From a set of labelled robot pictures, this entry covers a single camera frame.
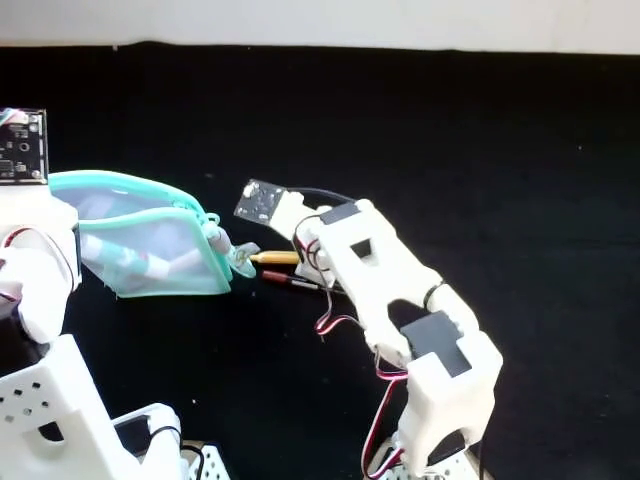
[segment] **circuit board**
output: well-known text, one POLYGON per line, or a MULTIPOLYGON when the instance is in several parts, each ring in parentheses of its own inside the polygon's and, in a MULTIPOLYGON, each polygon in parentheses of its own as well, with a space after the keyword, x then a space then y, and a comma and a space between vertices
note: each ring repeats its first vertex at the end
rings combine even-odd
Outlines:
POLYGON ((236 206, 235 216, 261 225, 269 225, 285 188, 260 180, 249 180, 236 206))
POLYGON ((0 109, 0 186, 46 185, 48 174, 46 112, 0 109))

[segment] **black table surface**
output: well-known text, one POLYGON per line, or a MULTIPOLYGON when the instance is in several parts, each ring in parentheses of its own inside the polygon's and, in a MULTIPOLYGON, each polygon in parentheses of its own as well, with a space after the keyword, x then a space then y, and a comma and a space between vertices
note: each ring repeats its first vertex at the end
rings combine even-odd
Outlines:
MULTIPOLYGON (((0 62, 0 104, 48 109, 52 171, 182 188, 236 243, 287 248, 232 216, 250 177, 371 199, 504 355, 489 471, 640 477, 640 59, 144 44, 0 62)), ((358 478, 384 385, 356 329, 313 333, 324 307, 245 279, 116 300, 87 272, 65 331, 112 416, 171 405, 237 478, 358 478)))

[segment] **wire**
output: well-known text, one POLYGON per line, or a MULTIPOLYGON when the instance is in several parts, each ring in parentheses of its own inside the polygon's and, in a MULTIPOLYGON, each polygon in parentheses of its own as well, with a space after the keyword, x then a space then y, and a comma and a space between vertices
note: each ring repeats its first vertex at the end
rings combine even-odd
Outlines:
POLYGON ((162 432, 177 433, 179 438, 180 451, 182 452, 184 450, 187 450, 189 452, 193 452, 196 455, 198 455, 198 458, 200 458, 200 464, 198 465, 198 473, 196 474, 196 480, 201 480, 202 471, 204 470, 204 462, 205 462, 204 453, 202 453, 202 450, 194 445, 184 445, 182 440, 182 432, 180 432, 180 430, 178 430, 176 427, 173 427, 171 425, 167 425, 166 427, 160 427, 158 430, 153 432, 151 434, 151 440, 153 440, 156 435, 162 432))
POLYGON ((362 470, 362 474, 369 479, 377 480, 393 465, 395 465, 400 456, 404 453, 404 449, 397 448, 387 457, 385 461, 382 462, 382 465, 373 473, 369 473, 369 469, 367 468, 367 464, 369 463, 371 457, 371 448, 373 446, 373 441, 375 436, 380 428, 380 423, 382 419, 382 414, 384 410, 389 405, 389 401, 391 400, 391 395, 393 394, 393 390, 400 384, 402 380, 394 379, 389 382, 387 385, 387 389, 382 396, 382 400, 380 401, 380 405, 378 405, 378 410, 376 411, 375 416, 373 417, 373 422, 371 422, 371 427, 369 428, 369 433, 367 434, 367 438, 364 441, 364 445, 362 446, 362 454, 360 455, 360 469, 362 470))
POLYGON ((0 127, 5 123, 9 123, 9 120, 11 120, 17 113, 20 113, 20 110, 16 110, 15 108, 5 108, 0 116, 0 127))
POLYGON ((178 434, 178 439, 180 441, 180 445, 182 445, 182 432, 180 430, 178 430, 176 427, 173 427, 171 425, 167 425, 166 427, 160 427, 158 430, 156 430, 155 432, 153 432, 151 434, 151 440, 153 440, 156 435, 158 435, 159 433, 162 432, 174 432, 178 434))
POLYGON ((487 432, 484 432, 484 436, 478 442, 478 480, 484 480, 484 451, 485 451, 485 438, 487 436, 487 432))
POLYGON ((196 480, 202 479, 202 471, 204 470, 204 453, 198 447, 194 447, 193 445, 182 445, 180 446, 180 450, 188 450, 189 452, 193 452, 200 458, 200 465, 198 465, 198 473, 196 474, 196 480))
POLYGON ((60 248, 60 245, 58 245, 56 241, 48 233, 43 232, 42 230, 35 227, 20 227, 16 230, 13 230, 12 232, 9 232, 2 240, 2 243, 0 243, 0 247, 6 248, 11 246, 11 244, 16 240, 16 238, 18 238, 23 233, 29 232, 29 231, 37 233, 49 246, 54 256, 56 257, 56 260, 59 263, 63 262, 63 266, 66 265, 66 269, 68 270, 68 273, 69 273, 67 277, 67 283, 69 283, 69 287, 71 289, 69 293, 73 293, 73 291, 76 288, 75 277, 73 275, 73 268, 71 268, 71 264, 67 260, 67 257, 62 251, 62 248, 60 248))
POLYGON ((339 202, 347 202, 353 203, 355 199, 351 197, 347 197, 346 195, 342 195, 341 193, 332 192, 331 190, 325 190, 323 188, 313 188, 313 187, 290 187, 287 190, 291 190, 294 192, 306 193, 309 195, 316 195, 318 197, 330 198, 332 200, 337 200, 339 202))
POLYGON ((409 378, 409 373, 406 370, 396 370, 394 372, 387 372, 380 368, 380 352, 376 350, 375 365, 376 375, 382 380, 406 380, 409 378))
POLYGON ((8 293, 3 293, 3 292, 0 292, 0 298, 3 298, 8 302, 17 302, 18 301, 18 299, 15 298, 13 295, 9 295, 8 293))

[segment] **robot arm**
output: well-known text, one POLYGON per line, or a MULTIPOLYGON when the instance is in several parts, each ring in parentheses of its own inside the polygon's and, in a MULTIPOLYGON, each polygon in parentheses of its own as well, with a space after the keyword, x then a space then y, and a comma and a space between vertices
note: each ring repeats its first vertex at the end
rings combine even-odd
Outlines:
POLYGON ((81 281, 78 214, 47 174, 44 111, 0 110, 0 478, 188 478, 173 410, 112 422, 73 337, 60 335, 81 281), (46 437, 52 426, 61 438, 46 437), (162 426, 171 431, 148 438, 140 463, 137 440, 162 426))
POLYGON ((394 442, 411 475, 482 438, 502 357, 469 306, 370 201, 314 210, 300 193, 252 180, 235 213, 291 240, 298 275, 327 287, 340 282, 376 358, 407 372, 394 442))

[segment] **white 3d-printed part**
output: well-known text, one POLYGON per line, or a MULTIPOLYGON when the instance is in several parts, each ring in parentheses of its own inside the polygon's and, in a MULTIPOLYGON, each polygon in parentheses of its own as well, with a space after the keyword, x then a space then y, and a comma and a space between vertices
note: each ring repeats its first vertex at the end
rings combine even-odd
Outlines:
MULTIPOLYGON (((213 445, 205 445, 202 447, 202 454, 204 455, 202 480, 230 480, 227 469, 216 447, 213 445)), ((197 480, 199 466, 200 458, 196 457, 191 467, 189 467, 189 480, 197 480)))

